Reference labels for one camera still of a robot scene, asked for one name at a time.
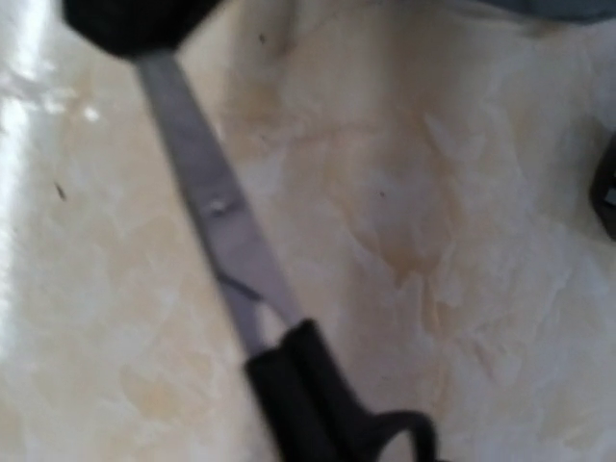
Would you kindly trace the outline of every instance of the scissors handle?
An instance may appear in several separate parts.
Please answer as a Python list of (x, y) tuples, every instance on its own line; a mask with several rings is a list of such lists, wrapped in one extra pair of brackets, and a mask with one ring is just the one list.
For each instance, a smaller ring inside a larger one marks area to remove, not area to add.
[(437, 462), (437, 437), (418, 412), (373, 415), (351, 391), (317, 325), (305, 321), (246, 372), (288, 462), (374, 462), (401, 432), (417, 462)]

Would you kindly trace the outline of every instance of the scissors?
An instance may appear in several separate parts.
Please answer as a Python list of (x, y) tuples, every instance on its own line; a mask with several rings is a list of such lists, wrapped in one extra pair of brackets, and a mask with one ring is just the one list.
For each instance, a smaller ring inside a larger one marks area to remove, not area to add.
[[(238, 179), (175, 60), (184, 36), (216, 2), (64, 0), (68, 23), (131, 60), (147, 94), (178, 188), (248, 357), (245, 374), (286, 462), (374, 462), (400, 433), (417, 462), (438, 462), (431, 419), (368, 412), (306, 319)], [(260, 330), (267, 306), (286, 326), (276, 346)]]

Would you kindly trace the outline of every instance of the small black spot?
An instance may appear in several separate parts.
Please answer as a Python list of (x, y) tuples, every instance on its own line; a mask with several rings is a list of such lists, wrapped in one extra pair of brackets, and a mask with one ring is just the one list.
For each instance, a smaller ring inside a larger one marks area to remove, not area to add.
[(64, 192), (62, 186), (60, 186), (58, 183), (54, 183), (54, 185), (56, 186), (56, 191), (58, 192), (58, 196), (60, 197), (60, 199), (63, 202), (66, 202), (66, 193)]

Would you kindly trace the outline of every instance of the beige marble surface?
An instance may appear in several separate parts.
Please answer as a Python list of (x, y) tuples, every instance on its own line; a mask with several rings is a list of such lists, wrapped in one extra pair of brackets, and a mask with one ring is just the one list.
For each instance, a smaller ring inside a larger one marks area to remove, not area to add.
[[(455, 462), (616, 461), (586, 200), (616, 24), (235, 0), (183, 61), (366, 403), (429, 412)], [(275, 460), (242, 361), (131, 68), (1, 0), (0, 460)]]

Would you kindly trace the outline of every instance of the black-handled scissors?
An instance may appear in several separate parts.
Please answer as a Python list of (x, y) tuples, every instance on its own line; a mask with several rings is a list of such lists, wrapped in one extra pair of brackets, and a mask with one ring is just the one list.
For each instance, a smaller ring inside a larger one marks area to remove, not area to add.
[[(115, 21), (126, 3), (132, 5), (131, 12), (137, 11), (135, 1), (119, 2), (112, 2)], [(104, 46), (100, 37), (112, 36), (115, 26), (105, 25), (101, 17), (91, 20), (93, 26), (84, 22), (88, 4), (97, 5), (98, 13), (101, 5), (110, 8), (109, 0), (66, 0), (66, 15), (76, 29)], [(75, 5), (81, 8), (77, 22), (71, 14)], [(177, 20), (177, 14), (169, 16)], [(104, 34), (92, 38), (91, 28)], [(429, 417), (418, 412), (373, 415), (359, 404), (317, 325), (306, 320), (297, 307), (242, 188), (175, 61), (177, 43), (162, 34), (152, 37), (157, 37), (149, 38), (154, 50), (140, 45), (126, 55), (141, 76), (179, 189), (249, 357), (246, 374), (283, 459), (373, 462), (391, 440), (406, 433), (416, 461), (436, 462), (437, 437)], [(121, 40), (110, 43), (117, 46)], [(111, 45), (105, 48), (126, 56)], [(268, 347), (259, 329), (257, 307), (264, 304), (288, 327), (274, 348)]]

